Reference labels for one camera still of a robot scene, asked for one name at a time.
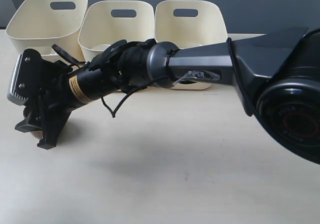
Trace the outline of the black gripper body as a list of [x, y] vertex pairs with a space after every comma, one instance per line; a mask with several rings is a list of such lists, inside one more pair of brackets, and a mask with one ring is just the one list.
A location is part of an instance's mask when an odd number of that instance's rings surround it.
[[112, 70], [41, 63], [27, 74], [27, 131], [60, 134], [72, 111], [117, 89]]

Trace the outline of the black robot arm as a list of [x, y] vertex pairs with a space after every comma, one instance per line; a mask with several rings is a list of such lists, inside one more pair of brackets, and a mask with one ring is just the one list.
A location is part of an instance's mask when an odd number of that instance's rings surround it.
[[119, 40], [91, 61], [60, 46], [51, 62], [33, 49], [17, 58], [7, 99], [24, 108], [15, 129], [41, 132], [49, 150], [72, 111], [116, 91], [209, 83], [235, 88], [245, 113], [293, 154], [320, 162], [320, 31], [290, 27], [256, 37], [181, 49], [170, 41]]

